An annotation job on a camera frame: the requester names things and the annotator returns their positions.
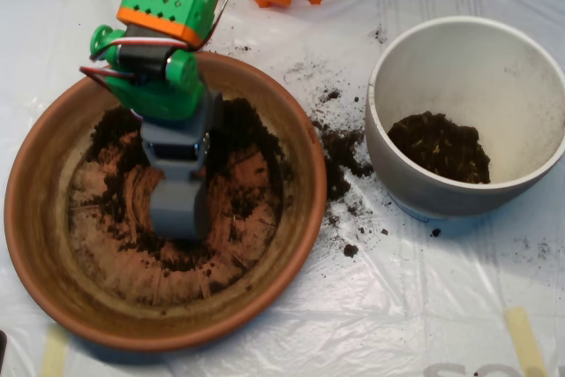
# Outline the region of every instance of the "wire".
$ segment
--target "wire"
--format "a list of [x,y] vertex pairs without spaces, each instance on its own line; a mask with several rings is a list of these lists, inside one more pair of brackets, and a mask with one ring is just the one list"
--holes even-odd
[[135,74],[133,72],[121,72],[111,70],[110,68],[95,68],[93,66],[81,66],[79,71],[85,74],[96,83],[109,90],[108,84],[100,76],[104,77],[117,77],[119,79],[133,79]]
[[184,41],[172,39],[169,37],[119,37],[96,50],[90,56],[90,60],[99,61],[102,59],[104,52],[112,46],[128,44],[136,46],[171,46],[180,49],[188,49],[188,45]]

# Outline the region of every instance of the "masking tape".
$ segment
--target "masking tape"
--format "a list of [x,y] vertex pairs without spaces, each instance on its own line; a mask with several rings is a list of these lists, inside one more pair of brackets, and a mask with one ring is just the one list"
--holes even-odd
[[512,308],[504,315],[524,377],[547,377],[544,359],[536,344],[526,310],[522,307]]
[[63,377],[64,357],[67,353],[69,336],[57,324],[47,329],[47,342],[43,352],[40,377]]

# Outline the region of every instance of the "terracotta pot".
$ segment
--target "terracotta pot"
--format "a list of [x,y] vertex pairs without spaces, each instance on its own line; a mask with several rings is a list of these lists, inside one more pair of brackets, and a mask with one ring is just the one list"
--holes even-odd
[[200,70],[224,98],[244,97],[279,137],[294,173],[284,187],[278,230],[259,262],[228,289],[168,310],[111,297],[81,270],[69,247],[71,175],[109,93],[83,79],[61,95],[28,134],[12,167],[4,208],[11,260],[37,304],[78,336],[132,351],[166,351],[224,336],[264,310],[289,285],[318,236],[326,203],[320,143],[294,98],[263,72],[235,59],[199,55]]

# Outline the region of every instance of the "spilled soil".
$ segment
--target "spilled soil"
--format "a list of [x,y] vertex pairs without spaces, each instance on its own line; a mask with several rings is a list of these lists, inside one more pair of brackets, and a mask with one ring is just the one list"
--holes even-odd
[[147,162],[140,122],[117,108],[94,128],[72,180],[69,238],[80,266],[106,291],[150,305],[207,298],[239,280],[270,245],[292,172],[282,172],[279,140],[247,100],[223,107],[224,130],[210,133],[206,160],[211,230],[195,244],[154,234],[149,200],[163,175]]
[[320,139],[326,151],[326,173],[328,179],[328,200],[335,201],[345,196],[351,185],[345,179],[344,168],[355,177],[368,177],[373,173],[370,163],[361,163],[355,159],[355,148],[363,141],[365,135],[360,130],[331,130],[327,124],[313,121],[320,130]]

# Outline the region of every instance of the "plastic sheet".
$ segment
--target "plastic sheet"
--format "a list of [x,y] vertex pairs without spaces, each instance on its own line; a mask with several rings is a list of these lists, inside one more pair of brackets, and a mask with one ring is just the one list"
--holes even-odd
[[[90,36],[101,23],[117,25],[119,2],[0,0],[3,190],[27,131],[81,78]],[[564,65],[563,5],[324,0],[312,7],[293,0],[288,10],[261,10],[252,0],[230,0],[208,48],[270,74],[332,128],[361,128],[370,71],[403,30],[439,16],[485,16],[524,30]],[[341,96],[322,102],[326,88]],[[358,157],[368,160],[365,147]],[[517,376],[504,320],[513,306],[526,309],[548,375],[565,375],[564,163],[506,207],[462,222],[417,222],[376,177],[348,174],[350,192],[331,207],[339,223],[323,223],[294,283],[249,325],[207,347],[161,355],[110,351],[71,336],[61,375]],[[435,227],[441,234],[431,238]],[[346,244],[358,247],[353,258],[343,254]],[[0,329],[8,335],[2,376],[58,377],[41,374],[52,321],[19,282],[3,238],[0,277]]]

